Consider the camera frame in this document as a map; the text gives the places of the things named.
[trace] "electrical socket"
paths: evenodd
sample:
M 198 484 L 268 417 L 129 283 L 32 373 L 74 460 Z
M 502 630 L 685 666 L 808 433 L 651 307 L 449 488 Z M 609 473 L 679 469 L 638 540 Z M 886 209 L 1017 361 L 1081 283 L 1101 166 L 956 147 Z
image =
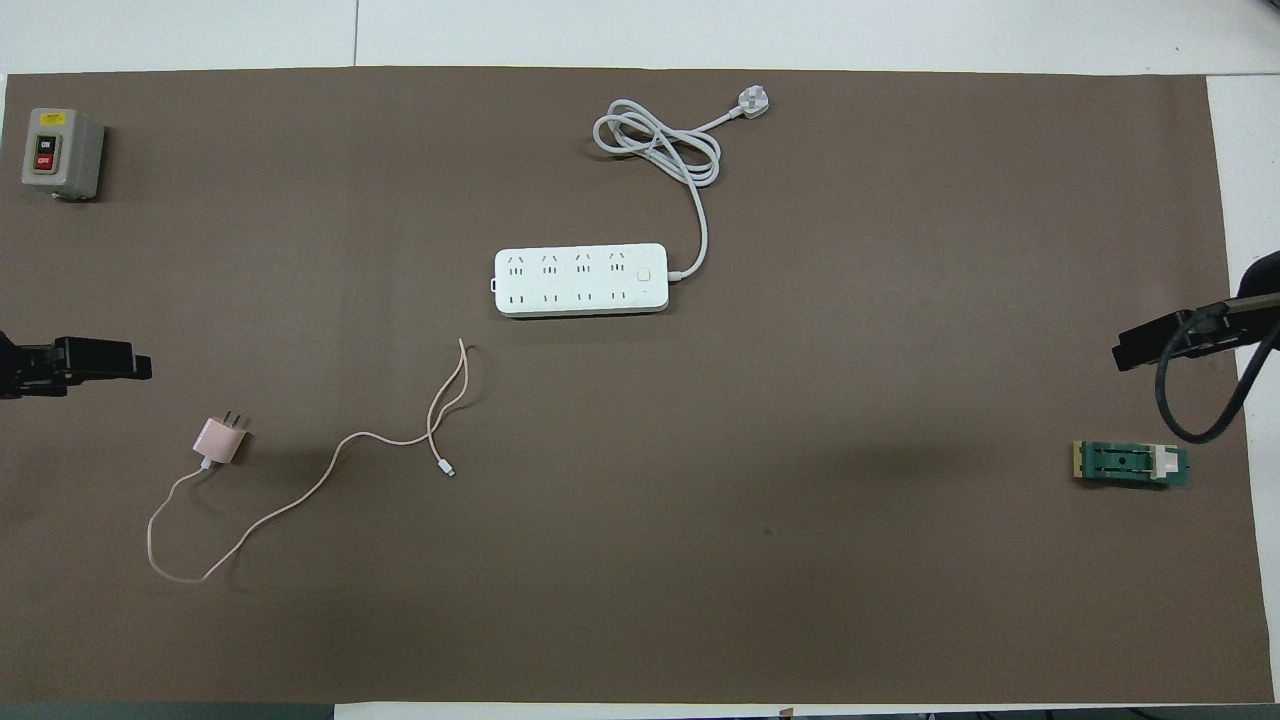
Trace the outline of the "electrical socket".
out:
M 511 247 L 493 259 L 498 311 L 508 318 L 623 315 L 667 306 L 667 249 L 657 242 Z

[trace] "brown paper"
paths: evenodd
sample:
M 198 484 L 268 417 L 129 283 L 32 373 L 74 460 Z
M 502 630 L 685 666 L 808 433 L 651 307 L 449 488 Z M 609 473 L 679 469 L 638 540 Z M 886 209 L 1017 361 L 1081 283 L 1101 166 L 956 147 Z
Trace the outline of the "brown paper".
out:
M 634 318 L 513 322 L 493 255 L 662 242 L 631 97 L 716 131 L 704 268 Z M 101 197 L 19 184 L 27 113 L 108 127 Z M 0 323 L 155 378 L 0 404 L 0 701 L 1270 702 L 1244 423 L 1169 491 L 1117 332 L 1229 293 L 1202 78 L 361 68 L 12 76 Z M 236 462 L 157 556 L 209 415 Z M 1175 363 L 1207 419 L 1229 354 Z

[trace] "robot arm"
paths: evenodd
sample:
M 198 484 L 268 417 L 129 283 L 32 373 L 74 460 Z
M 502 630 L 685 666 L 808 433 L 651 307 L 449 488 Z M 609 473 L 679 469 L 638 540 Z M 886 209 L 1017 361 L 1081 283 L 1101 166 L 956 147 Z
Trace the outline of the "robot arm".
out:
M 61 397 L 84 380 L 151 379 L 151 357 L 128 342 L 60 337 L 51 345 L 14 345 L 0 332 L 0 398 Z
M 1233 347 L 1258 348 L 1249 360 L 1226 407 L 1210 428 L 1193 433 L 1174 419 L 1165 395 L 1165 375 L 1174 357 L 1199 357 Z M 1280 347 L 1280 252 L 1272 252 L 1249 266 L 1235 297 L 1196 310 L 1178 310 L 1120 333 L 1120 345 L 1111 350 L 1116 368 L 1156 365 L 1156 407 L 1169 429 L 1187 442 L 1210 442 L 1235 419 L 1253 380 L 1272 350 Z

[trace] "gray switch box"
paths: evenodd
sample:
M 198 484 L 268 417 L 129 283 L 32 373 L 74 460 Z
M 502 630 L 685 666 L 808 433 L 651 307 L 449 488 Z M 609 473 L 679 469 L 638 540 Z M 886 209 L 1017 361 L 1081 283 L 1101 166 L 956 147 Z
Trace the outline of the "gray switch box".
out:
M 22 184 L 63 200 L 97 195 L 102 126 L 79 110 L 36 108 L 27 126 Z

